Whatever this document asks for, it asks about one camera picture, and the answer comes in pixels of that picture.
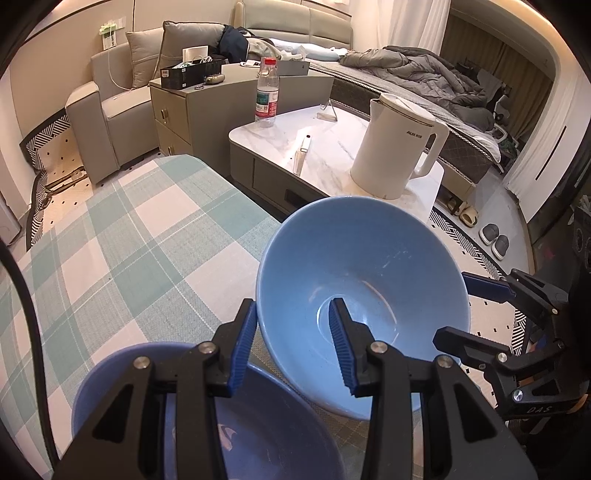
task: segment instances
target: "bowl rim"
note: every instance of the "bowl rim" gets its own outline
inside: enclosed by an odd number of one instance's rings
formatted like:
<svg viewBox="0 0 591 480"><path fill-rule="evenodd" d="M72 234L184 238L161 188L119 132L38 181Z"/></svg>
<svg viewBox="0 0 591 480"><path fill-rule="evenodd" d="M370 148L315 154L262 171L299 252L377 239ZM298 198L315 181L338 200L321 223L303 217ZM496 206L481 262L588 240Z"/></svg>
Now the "bowl rim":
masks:
<svg viewBox="0 0 591 480"><path fill-rule="evenodd" d="M439 242L439 244L445 249L445 251L447 252L449 257L452 259L452 263L455 268L455 271L458 273L460 278L462 277L462 272L461 272L458 264L456 263L456 260L453 258L452 253L449 251L447 245L444 244L439 239L439 237L437 235L435 235L424 222L422 222L421 220L416 218L414 215L406 212L404 209L398 207L397 205L393 205L392 203L385 202L384 200L373 198L373 197L363 197L363 196L357 196L357 195L341 195L341 196L336 196L336 197L327 197L327 198L317 200L315 202L311 202L308 205L305 205L302 208L300 208L299 210L296 210L294 213L292 213L280 225L280 227L275 231L275 233L273 234L271 239L267 242L267 246L265 247L265 250L261 256L259 268L256 273L255 294L256 294L256 313L258 316L258 324L261 329L261 335L263 337L263 340L265 341L265 346L267 347L267 350L269 351L269 354L271 355L272 360L275 362L275 364L277 365L277 368L280 370L282 375L287 379L287 381L290 383L290 385L294 388L294 390L296 390L296 392L298 392L303 397L308 398L314 404L317 404L318 406L322 407L323 409L325 409L331 413L334 413L336 415L345 416L345 417L352 418L355 420L360 420L360 421L368 421L371 413L369 416L360 415L357 412L343 408L342 406L337 405L336 403L330 403L330 402L328 402L327 399L325 399L321 395L318 395L315 391L313 391L313 392L306 391L306 389L302 388L301 385L296 381L296 379L294 379L291 375L287 375L287 373L284 372L284 369L282 368L282 362L280 360L281 354L279 354L279 355L277 354L277 349L275 349L273 347L273 342L271 342L271 339L269 338L269 333L267 331L267 325L265 323L264 315L262 314L262 307L261 307L261 302L260 302L261 293L262 293L262 287L261 287L262 271L265 268L265 264L267 262L267 258L268 258L270 249L272 248L272 246L275 243L275 241L277 240L277 238L279 238L281 235L284 234L283 233L284 225L290 225L291 223L294 222L294 220L293 220L294 218L297 219L299 216L305 214L305 212L307 212L308 210L317 207L317 204L320 204L320 203L324 204L324 203L329 203L329 202L349 202L349 201L360 202L360 203L365 202L368 204L374 203L376 205L388 205L389 207L392 207L393 209L398 210L403 215L410 218L411 221L413 221L417 224L420 224L421 227L424 228L426 232L429 232L429 234L432 235L437 240L437 242ZM465 302L464 302L463 307L467 311L467 319L468 319L467 331L470 332L470 328L472 325L472 319L470 317L470 301L468 298L466 284L462 281L461 285L463 287L463 291L466 293L466 295L464 296Z"/></svg>
<svg viewBox="0 0 591 480"><path fill-rule="evenodd" d="M88 372L88 374L83 378L82 382L80 383L78 390L76 391L76 396L74 397L74 402L72 404L72 419L71 419L72 438L74 438L74 421L73 421L74 420L74 412L76 411L76 406L80 400L80 392L82 392L83 387L88 383L93 370L95 370L99 367L104 368L105 363L107 361L113 361L113 359L115 357L117 357L118 355L121 355L121 354L127 353L127 352L132 352L132 351L140 351L142 348L146 347L147 345L154 346L154 344L161 345L161 346L176 346L179 348L186 347L187 349L194 348L197 345L197 344L185 343L185 342L144 342L144 343L137 343L135 345L126 346L124 348L121 348L121 349L107 355L105 358L103 358L99 363L97 363ZM318 427L318 429L322 433L322 436L324 437L323 440L325 440L325 443L330 444L331 448L334 449L335 457L339 461L339 471L337 472L339 475L337 478L345 479L345 464L343 463L343 458L342 458L342 455L340 454L339 447L337 446L333 435L329 432L326 423L322 421L322 419L314 411L312 406L304 398L302 398L302 396L295 389L291 388L288 384L286 384L280 378L277 378L272 373L268 372L267 370L264 370L263 368L259 367L258 365L255 365L251 362L247 363L247 367L250 370L253 370L254 372L258 373L262 377L266 378L267 380L270 380L271 383L273 383L274 385L276 385L277 387L282 389L297 404L302 406L304 411L310 416L310 420L315 424L316 427Z"/></svg>

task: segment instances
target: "headboard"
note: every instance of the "headboard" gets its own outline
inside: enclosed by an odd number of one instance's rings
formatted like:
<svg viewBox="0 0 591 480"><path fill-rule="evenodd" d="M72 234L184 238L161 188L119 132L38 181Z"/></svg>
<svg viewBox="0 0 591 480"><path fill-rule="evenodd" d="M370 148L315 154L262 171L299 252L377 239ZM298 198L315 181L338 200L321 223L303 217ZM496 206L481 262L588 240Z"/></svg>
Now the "headboard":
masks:
<svg viewBox="0 0 591 480"><path fill-rule="evenodd" d="M349 21L284 0L239 0L233 26L247 28L261 37L327 48L351 48L353 43Z"/></svg>

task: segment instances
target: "black storage box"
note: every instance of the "black storage box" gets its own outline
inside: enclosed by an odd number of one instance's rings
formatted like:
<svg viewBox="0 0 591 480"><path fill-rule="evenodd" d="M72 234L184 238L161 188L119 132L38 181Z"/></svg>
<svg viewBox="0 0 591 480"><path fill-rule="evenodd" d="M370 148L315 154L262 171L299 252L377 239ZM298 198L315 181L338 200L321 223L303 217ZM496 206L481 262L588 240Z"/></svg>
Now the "black storage box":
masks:
<svg viewBox="0 0 591 480"><path fill-rule="evenodd" d="M170 90L182 90L193 85L203 83L205 77L222 72L223 60L212 60L205 63L196 63L181 69L172 67L160 70L162 88Z"/></svg>

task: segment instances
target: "white marble tabletop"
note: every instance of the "white marble tabletop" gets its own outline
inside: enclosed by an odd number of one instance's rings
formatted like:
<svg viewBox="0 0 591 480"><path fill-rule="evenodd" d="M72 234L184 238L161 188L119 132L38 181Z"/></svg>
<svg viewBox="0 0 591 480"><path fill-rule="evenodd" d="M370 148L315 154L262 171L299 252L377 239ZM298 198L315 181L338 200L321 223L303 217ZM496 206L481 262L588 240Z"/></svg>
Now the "white marble tabletop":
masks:
<svg viewBox="0 0 591 480"><path fill-rule="evenodd" d="M311 135L310 149L299 178L331 197L372 196L362 190L349 174L369 122L339 108L335 108L339 121L329 122L316 118L319 111L320 107L314 106L282 113L277 115L275 124L268 128L256 123L235 128L230 132L230 142L296 176L296 151L306 135ZM425 153L421 155L419 164L426 156ZM408 182L400 198L384 201L427 222L442 178L443 167L435 162L428 175Z"/></svg>

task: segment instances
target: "blue bowl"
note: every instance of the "blue bowl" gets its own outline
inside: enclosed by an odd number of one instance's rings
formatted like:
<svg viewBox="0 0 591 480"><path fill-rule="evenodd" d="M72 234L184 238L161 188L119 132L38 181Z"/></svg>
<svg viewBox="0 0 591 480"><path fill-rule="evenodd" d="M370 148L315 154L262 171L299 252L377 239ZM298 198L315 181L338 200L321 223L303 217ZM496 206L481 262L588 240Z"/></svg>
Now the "blue bowl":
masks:
<svg viewBox="0 0 591 480"><path fill-rule="evenodd" d="M161 361L194 345L145 343L113 353L82 382L72 409L72 433L134 358ZM164 431L164 477L175 480L175 395L167 397ZM232 398L216 398L220 439L228 478L301 480L345 478L334 440L311 407L290 387L249 365L244 383Z"/></svg>
<svg viewBox="0 0 591 480"><path fill-rule="evenodd" d="M340 374L328 305L343 297L376 340L433 360L438 328L469 331L466 285L449 251L409 213L369 197L332 197L291 215L263 253L256 306L267 348L290 384L326 410L368 420ZM413 395L413 409L420 407Z"/></svg>

